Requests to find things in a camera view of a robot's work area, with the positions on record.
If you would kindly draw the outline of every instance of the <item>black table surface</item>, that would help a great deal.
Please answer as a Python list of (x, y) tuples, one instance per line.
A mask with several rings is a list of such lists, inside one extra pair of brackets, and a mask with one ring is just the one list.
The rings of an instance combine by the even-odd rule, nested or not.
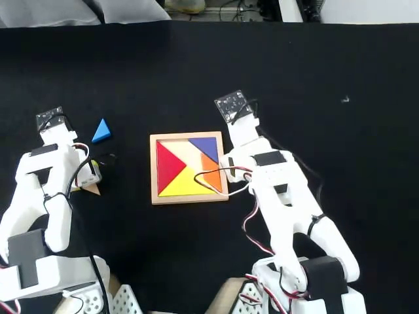
[[(72, 198), (95, 254), (133, 287), (143, 309), (203, 313), (229, 277), (264, 256), (240, 228), (253, 202), (243, 193), (228, 202), (152, 206), (149, 135), (221, 130), (229, 151), (213, 100), (242, 89), (259, 99), (264, 129), (323, 177), (321, 205), (359, 262), (351, 286), (368, 312), (412, 313), (418, 33), (414, 24), (3, 29), (0, 208), (10, 204), (21, 155), (42, 144), (37, 113), (61, 105), (85, 143), (105, 118), (113, 137), (91, 151), (113, 152), (118, 161), (102, 168), (102, 196)], [(307, 176), (315, 190), (318, 181)], [(260, 217), (249, 229), (268, 241)], [(303, 237), (295, 249), (319, 253)], [(66, 254), (85, 255), (74, 229)], [(22, 303), (48, 313), (58, 299)]]

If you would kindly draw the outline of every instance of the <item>yellow triangle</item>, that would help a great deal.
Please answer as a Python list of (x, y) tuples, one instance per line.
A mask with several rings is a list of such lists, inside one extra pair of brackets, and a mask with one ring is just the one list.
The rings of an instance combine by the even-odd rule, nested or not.
[(194, 181), (194, 176), (195, 172), (193, 169), (186, 167), (158, 196), (200, 195), (215, 193), (214, 191), (196, 183)]

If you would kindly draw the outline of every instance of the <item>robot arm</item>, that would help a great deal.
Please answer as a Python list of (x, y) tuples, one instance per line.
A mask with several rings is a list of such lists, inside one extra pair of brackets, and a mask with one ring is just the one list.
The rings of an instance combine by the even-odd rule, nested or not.
[[(45, 145), (22, 156), (16, 171), (16, 190), (10, 207), (0, 223), (0, 255), (8, 264), (0, 271), (0, 300), (33, 298), (63, 292), (64, 297), (80, 298), (84, 310), (99, 313), (106, 298), (101, 293), (109, 284), (109, 267), (97, 256), (67, 258), (56, 256), (69, 245), (71, 208), (65, 195), (100, 181), (94, 163), (81, 168), (74, 183), (69, 183), (79, 165), (88, 157), (88, 147), (74, 143), (61, 108), (37, 115)], [(78, 149), (85, 146), (87, 151)], [(45, 230), (28, 231), (37, 218), (48, 214)], [(97, 270), (92, 267), (92, 260)], [(103, 284), (99, 282), (100, 274)]]
[[(259, 119), (241, 91), (217, 99), (215, 104), (234, 146), (221, 158), (221, 166), (252, 170), (249, 191), (271, 235), (274, 256), (253, 267), (259, 286), (272, 294), (282, 313), (291, 309), (287, 294), (292, 291), (297, 292), (292, 298), (294, 314), (366, 313), (362, 295), (346, 285), (358, 279), (358, 263), (333, 221), (323, 214), (293, 155), (273, 149), (267, 139), (259, 137)], [(226, 175), (230, 182), (245, 179), (240, 170), (226, 171)], [(296, 232), (309, 236), (327, 256), (306, 261), (298, 258), (293, 250)], [(320, 274), (331, 280), (322, 282)]]

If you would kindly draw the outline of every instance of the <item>wooden puzzle frame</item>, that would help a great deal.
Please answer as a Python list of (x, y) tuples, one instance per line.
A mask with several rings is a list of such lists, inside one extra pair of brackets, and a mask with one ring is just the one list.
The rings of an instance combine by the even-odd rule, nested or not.
[[(193, 133), (170, 133), (170, 134), (153, 134), (150, 135), (150, 161), (151, 161), (151, 203), (158, 204), (171, 204), (171, 203), (197, 203), (203, 201), (227, 201), (228, 196), (219, 194), (202, 194), (202, 195), (186, 195), (186, 196), (158, 196), (158, 183), (157, 183), (157, 155), (156, 155), (156, 142), (165, 140), (182, 140), (192, 139), (199, 137), (215, 137), (217, 140), (217, 153), (218, 158), (224, 155), (223, 138), (221, 132), (193, 132)], [(227, 178), (224, 171), (220, 171), (222, 193), (228, 194)]]

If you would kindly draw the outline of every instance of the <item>blue triangle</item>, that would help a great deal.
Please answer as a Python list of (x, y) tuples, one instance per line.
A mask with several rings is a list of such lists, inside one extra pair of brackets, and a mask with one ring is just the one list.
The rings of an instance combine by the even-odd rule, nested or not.
[(195, 137), (190, 138), (189, 141), (218, 164), (217, 139), (215, 137)]
[(109, 131), (109, 128), (107, 127), (105, 120), (102, 119), (99, 123), (96, 133), (93, 136), (92, 143), (96, 143), (98, 141), (101, 141), (102, 139), (106, 139), (109, 136), (111, 136), (111, 131)]

